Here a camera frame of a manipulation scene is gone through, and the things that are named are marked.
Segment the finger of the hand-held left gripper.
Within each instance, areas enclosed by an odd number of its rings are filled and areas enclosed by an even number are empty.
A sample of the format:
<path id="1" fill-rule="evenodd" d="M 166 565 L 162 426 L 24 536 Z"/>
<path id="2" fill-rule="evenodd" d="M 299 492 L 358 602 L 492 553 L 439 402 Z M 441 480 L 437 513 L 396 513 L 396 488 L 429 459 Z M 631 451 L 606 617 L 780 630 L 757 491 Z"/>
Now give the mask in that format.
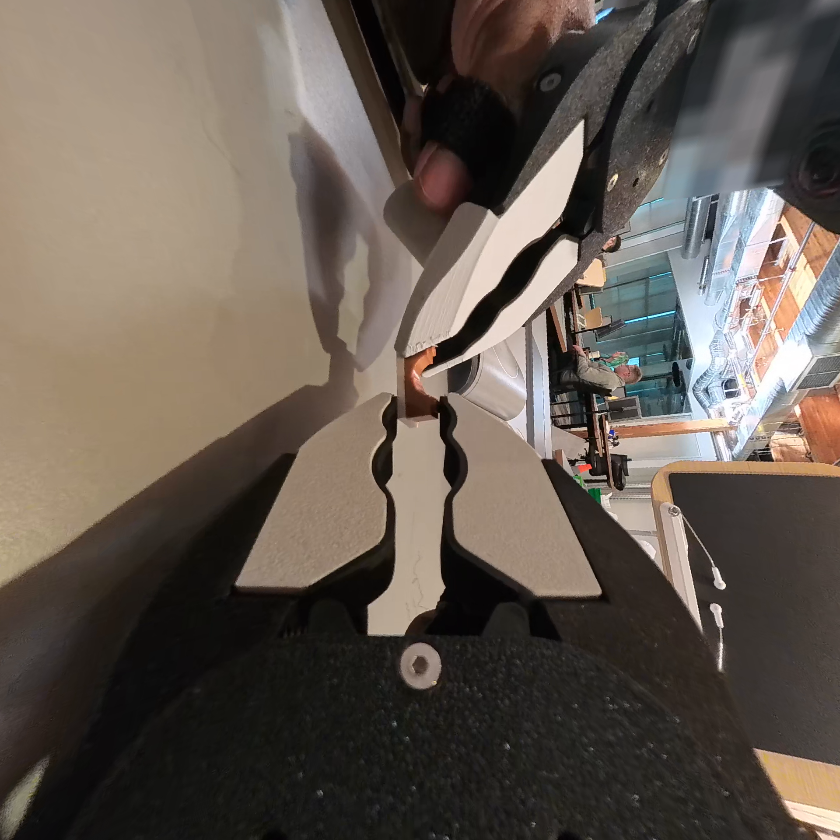
<path id="1" fill-rule="evenodd" d="M 550 231 L 570 197 L 584 138 L 582 120 L 500 215 L 473 203 L 455 210 L 406 304 L 397 355 L 413 356 L 454 338 L 515 258 Z"/>
<path id="2" fill-rule="evenodd" d="M 451 338 L 437 341 L 426 376 L 467 361 L 506 340 L 540 311 L 579 263 L 581 244 L 571 236 L 544 236 L 526 247 Z"/>

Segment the small white brick plate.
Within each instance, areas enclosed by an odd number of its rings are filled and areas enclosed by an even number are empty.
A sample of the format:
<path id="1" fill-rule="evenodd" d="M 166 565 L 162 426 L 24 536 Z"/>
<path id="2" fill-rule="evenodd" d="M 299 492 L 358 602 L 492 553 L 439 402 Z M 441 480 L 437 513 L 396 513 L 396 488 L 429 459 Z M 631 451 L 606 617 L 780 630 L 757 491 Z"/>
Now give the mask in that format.
<path id="1" fill-rule="evenodd" d="M 396 399 L 397 399 L 397 418 L 398 418 L 398 420 L 400 422 L 402 422 L 403 424 L 409 426 L 409 427 L 416 427 L 417 425 L 419 425 L 421 423 L 425 423 L 425 422 L 437 421 L 438 418 L 437 419 L 429 419 L 429 420 L 422 421 L 422 422 L 412 422 L 412 421 L 408 421 L 408 420 L 405 419 L 405 417 L 404 417 L 404 411 L 405 411 L 404 391 L 405 391 L 406 383 L 405 383 L 405 380 L 404 380 L 404 370 L 403 370 L 404 360 L 405 360 L 405 358 L 403 358 L 401 356 L 398 356 L 395 360 L 395 362 L 396 362 L 396 366 L 395 366 L 396 386 L 397 386 Z"/>

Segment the grey instruction booklet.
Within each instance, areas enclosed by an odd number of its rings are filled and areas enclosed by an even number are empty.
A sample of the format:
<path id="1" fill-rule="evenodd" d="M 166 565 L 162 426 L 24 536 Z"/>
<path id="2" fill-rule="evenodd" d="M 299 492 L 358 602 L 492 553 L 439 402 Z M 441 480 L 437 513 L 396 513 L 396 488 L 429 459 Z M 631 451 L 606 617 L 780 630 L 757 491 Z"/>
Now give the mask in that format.
<path id="1" fill-rule="evenodd" d="M 505 422 L 518 417 L 527 405 L 524 373 L 505 340 L 449 368 L 447 386 L 448 393 L 464 397 Z"/>

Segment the person's left hand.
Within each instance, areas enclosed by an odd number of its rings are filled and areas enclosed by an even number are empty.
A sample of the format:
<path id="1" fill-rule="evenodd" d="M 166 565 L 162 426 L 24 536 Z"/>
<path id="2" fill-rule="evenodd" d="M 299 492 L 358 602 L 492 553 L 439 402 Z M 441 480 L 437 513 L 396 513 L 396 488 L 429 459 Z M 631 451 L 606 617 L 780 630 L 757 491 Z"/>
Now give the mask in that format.
<path id="1" fill-rule="evenodd" d="M 595 25 L 593 1 L 459 1 L 454 2 L 444 71 L 434 88 L 443 93 L 467 79 L 493 92 L 514 122 L 537 79 L 546 55 L 568 32 Z M 422 97 L 408 95 L 402 116 L 403 159 L 413 177 L 419 201 L 434 213 L 451 217 L 467 201 L 475 178 L 450 143 L 422 140 Z"/>

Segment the grey desk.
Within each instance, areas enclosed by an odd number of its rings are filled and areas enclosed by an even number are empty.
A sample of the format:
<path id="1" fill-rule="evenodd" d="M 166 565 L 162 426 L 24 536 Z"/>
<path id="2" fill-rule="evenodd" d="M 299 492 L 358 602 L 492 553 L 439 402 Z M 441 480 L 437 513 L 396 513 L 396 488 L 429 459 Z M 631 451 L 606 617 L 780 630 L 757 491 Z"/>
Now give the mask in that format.
<path id="1" fill-rule="evenodd" d="M 193 538 L 393 388 L 401 169 L 355 2 L 2 2 L 2 796 Z"/>

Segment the black board with wooden rim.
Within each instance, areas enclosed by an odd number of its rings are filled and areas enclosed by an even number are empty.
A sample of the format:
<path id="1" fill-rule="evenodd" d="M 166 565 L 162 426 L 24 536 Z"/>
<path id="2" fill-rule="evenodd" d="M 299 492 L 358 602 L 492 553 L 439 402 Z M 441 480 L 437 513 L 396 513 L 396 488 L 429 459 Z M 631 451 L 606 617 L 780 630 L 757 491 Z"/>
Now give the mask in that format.
<path id="1" fill-rule="evenodd" d="M 791 814 L 838 838 L 839 472 L 677 461 L 651 484 L 686 523 L 702 632 Z"/>

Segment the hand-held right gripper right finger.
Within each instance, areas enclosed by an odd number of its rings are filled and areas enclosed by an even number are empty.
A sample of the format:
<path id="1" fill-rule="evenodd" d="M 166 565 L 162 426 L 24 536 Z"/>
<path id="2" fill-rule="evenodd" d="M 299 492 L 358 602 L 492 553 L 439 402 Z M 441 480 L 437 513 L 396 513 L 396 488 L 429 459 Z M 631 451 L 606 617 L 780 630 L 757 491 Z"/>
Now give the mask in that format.
<path id="1" fill-rule="evenodd" d="M 507 422 L 463 396 L 439 407 L 445 445 L 442 571 L 477 594 L 486 581 L 527 599 L 602 595 L 548 470 Z"/>

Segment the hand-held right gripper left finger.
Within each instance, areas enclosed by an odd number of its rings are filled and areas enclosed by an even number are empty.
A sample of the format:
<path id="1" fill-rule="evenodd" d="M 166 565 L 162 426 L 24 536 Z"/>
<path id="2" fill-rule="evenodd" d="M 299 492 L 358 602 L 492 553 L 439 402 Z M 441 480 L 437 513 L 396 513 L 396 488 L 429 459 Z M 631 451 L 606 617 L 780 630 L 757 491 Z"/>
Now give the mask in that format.
<path id="1" fill-rule="evenodd" d="M 320 429 L 291 462 L 235 582 L 248 594 L 380 595 L 395 563 L 396 397 L 378 394 Z"/>

